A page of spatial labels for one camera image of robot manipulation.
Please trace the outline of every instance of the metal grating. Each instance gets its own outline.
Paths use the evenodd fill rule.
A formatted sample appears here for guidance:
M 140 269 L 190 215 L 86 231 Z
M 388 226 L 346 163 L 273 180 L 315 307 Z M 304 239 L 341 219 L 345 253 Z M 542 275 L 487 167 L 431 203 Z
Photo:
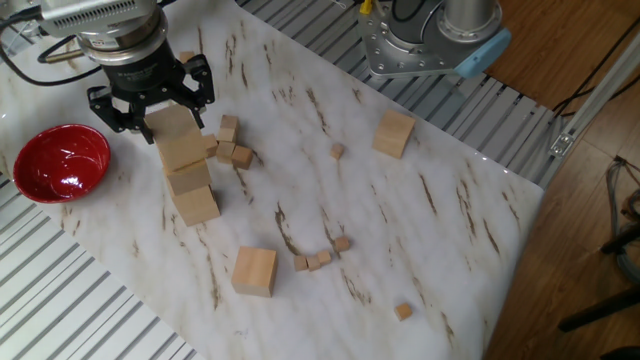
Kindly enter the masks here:
M 202 359 L 0 175 L 0 359 Z
M 372 76 L 357 29 L 358 6 L 332 0 L 238 0 L 238 5 L 325 60 L 488 158 L 546 188 L 559 162 L 547 155 L 561 131 L 553 113 L 480 75 Z

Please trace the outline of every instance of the large wooden cube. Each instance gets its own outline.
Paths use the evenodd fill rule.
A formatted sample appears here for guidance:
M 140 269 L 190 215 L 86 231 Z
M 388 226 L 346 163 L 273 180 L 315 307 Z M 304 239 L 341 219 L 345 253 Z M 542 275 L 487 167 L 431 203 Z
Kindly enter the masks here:
M 167 170 L 178 170 L 207 156 L 202 133 L 186 107 L 169 106 L 148 114 L 144 121 Z
M 209 186 L 182 195 L 171 194 L 180 217 L 187 226 L 192 226 L 220 216 L 218 204 Z
M 238 294 L 271 297 L 278 270 L 274 250 L 241 246 L 231 277 L 231 285 Z
M 165 168 L 164 175 L 167 178 L 171 192 L 176 196 L 211 184 L 209 167 L 207 167 L 207 162 L 204 159 L 176 171 L 168 171 Z
M 389 156 L 402 158 L 415 124 L 414 118 L 387 110 L 376 130 L 373 148 Z

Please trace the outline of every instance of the table leg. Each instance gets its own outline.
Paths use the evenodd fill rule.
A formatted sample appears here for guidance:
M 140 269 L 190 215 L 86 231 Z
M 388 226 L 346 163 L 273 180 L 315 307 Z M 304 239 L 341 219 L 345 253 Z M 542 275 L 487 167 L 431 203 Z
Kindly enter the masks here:
M 569 332 L 638 303 L 640 303 L 640 286 L 635 286 L 562 319 L 558 329 Z

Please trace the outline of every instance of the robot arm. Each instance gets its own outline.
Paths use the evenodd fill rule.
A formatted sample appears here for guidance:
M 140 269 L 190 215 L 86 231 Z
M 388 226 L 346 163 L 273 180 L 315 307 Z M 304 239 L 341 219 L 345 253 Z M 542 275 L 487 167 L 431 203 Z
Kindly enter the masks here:
M 169 46 L 162 8 L 174 1 L 42 0 L 40 6 L 21 11 L 3 23 L 37 20 L 54 37 L 75 36 L 82 53 L 100 66 L 74 78 L 36 81 L 21 73 L 1 49 L 0 55 L 20 77 L 39 86 L 62 85 L 104 70 L 110 84 L 87 91 L 91 110 L 113 131 L 139 131 L 152 144 L 153 134 L 144 123 L 148 106 L 174 100 L 188 107 L 202 128 L 200 113 L 215 101 L 205 56 L 197 55 L 182 64 Z M 184 85 L 186 75 L 198 83 L 197 90 Z M 113 107 L 114 97 L 129 103 L 127 113 Z

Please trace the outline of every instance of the stacked wooden blocks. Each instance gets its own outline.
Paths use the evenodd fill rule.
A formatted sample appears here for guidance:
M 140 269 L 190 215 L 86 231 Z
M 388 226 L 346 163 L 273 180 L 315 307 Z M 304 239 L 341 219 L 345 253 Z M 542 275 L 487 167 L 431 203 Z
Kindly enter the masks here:
M 205 139 L 191 112 L 173 105 L 147 115 L 171 199 L 187 226 L 220 216 L 205 158 Z
M 218 131 L 218 143 L 216 150 L 209 152 L 210 156 L 215 153 L 218 162 L 232 164 L 238 169 L 249 170 L 253 160 L 253 151 L 244 146 L 236 145 L 240 122 L 237 116 L 223 115 Z

